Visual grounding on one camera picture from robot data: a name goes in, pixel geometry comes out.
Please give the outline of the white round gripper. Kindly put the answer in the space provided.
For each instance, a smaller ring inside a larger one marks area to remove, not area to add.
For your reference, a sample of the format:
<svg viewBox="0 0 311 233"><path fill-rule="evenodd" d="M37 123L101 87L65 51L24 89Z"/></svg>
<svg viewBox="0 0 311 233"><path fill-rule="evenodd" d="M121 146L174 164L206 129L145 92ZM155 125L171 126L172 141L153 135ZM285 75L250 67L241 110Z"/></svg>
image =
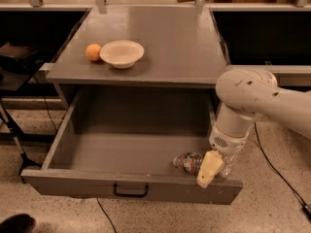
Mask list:
<svg viewBox="0 0 311 233"><path fill-rule="evenodd" d="M201 187L206 188L222 170L224 166L222 154L230 156L225 159L223 169L223 177L227 178L229 176L233 167L233 156L244 148L249 132L250 128L247 128L241 137L233 137L222 132L217 125L212 126L209 143L214 150L206 152L196 178Z"/></svg>

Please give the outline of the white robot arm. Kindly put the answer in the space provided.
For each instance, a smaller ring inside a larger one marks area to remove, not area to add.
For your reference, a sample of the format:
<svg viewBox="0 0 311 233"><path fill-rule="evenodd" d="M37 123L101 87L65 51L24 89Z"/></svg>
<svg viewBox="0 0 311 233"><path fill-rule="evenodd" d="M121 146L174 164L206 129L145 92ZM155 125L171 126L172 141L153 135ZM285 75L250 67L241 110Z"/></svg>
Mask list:
<svg viewBox="0 0 311 233"><path fill-rule="evenodd" d="M203 157L197 183L207 187L225 159L244 148L251 125L266 116L311 138L311 95L280 88L276 78L264 70L230 70L218 78L216 93L221 106L212 126L212 149Z"/></svg>

